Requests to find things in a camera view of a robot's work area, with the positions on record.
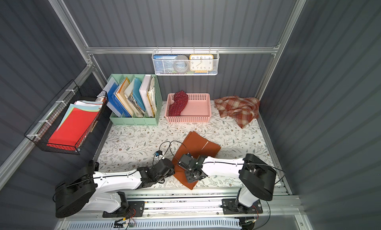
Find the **rust brown skirt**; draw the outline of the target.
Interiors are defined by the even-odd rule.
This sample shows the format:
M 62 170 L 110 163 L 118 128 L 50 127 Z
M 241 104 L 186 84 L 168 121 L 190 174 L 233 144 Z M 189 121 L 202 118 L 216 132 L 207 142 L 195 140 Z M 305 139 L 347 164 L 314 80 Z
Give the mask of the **rust brown skirt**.
M 190 190 L 193 190 L 197 184 L 197 181 L 194 183 L 188 183 L 185 171 L 178 165 L 180 158 L 182 155 L 188 153 L 190 153 L 194 158 L 198 158 L 201 155 L 215 157 L 220 149 L 221 147 L 218 144 L 201 137 L 195 131 L 189 132 L 172 159 L 172 163 L 175 166 L 174 177 L 182 185 Z

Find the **pink plastic basket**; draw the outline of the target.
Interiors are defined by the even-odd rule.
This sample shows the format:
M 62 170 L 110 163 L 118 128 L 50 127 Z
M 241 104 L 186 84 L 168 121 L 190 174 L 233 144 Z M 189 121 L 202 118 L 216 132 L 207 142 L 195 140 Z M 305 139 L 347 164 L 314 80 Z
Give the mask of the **pink plastic basket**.
M 189 93 L 188 103 L 180 116 L 170 116 L 169 107 L 174 103 L 174 93 L 168 94 L 165 118 L 169 123 L 209 123 L 211 100 L 208 93 Z

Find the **red polka dot skirt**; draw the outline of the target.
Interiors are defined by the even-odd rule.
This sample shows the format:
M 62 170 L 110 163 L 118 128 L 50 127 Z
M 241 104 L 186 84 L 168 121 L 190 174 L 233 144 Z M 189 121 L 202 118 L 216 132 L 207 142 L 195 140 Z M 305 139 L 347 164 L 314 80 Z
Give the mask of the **red polka dot skirt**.
M 189 96 L 184 91 L 179 91 L 173 95 L 173 101 L 169 106 L 169 116 L 180 116 L 188 104 Z

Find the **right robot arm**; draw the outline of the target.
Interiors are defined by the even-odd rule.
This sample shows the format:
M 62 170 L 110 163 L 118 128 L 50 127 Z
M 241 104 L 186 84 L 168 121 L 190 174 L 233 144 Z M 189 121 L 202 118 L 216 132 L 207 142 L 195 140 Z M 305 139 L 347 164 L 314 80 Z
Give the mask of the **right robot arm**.
M 185 171 L 188 183 L 200 181 L 209 176 L 227 176 L 239 179 L 243 187 L 239 190 L 236 204 L 251 208 L 258 200 L 271 201 L 276 179 L 275 168 L 253 154 L 241 159 L 217 159 L 210 156 L 192 157 L 184 154 L 178 161 Z

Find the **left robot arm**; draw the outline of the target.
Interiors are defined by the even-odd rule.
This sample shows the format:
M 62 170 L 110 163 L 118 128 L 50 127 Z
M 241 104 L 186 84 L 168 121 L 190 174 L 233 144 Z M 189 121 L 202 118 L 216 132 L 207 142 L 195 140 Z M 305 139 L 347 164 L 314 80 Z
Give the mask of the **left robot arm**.
M 133 212 L 125 190 L 152 187 L 174 173 L 175 167 L 169 159 L 161 159 L 151 167 L 115 173 L 99 172 L 90 161 L 88 166 L 56 186 L 55 216 L 66 218 L 80 211 L 101 211 L 104 218 L 125 217 Z

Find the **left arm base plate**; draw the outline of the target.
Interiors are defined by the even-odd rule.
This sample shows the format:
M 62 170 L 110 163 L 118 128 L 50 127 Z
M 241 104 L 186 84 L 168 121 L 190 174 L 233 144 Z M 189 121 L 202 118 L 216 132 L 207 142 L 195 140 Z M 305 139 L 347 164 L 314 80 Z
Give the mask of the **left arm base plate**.
M 128 201 L 122 202 L 121 206 L 114 212 L 103 212 L 103 218 L 129 218 L 129 217 L 142 217 L 144 212 L 144 201 Z

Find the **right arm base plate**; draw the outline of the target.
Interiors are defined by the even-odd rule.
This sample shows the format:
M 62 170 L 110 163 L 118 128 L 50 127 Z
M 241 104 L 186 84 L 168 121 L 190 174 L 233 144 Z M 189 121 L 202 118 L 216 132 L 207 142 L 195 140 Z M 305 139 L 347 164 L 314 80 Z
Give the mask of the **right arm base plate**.
M 225 198 L 222 199 L 221 208 L 223 209 L 224 215 L 263 213 L 263 208 L 260 200 L 254 202 L 251 207 L 246 207 L 238 203 L 236 199 Z

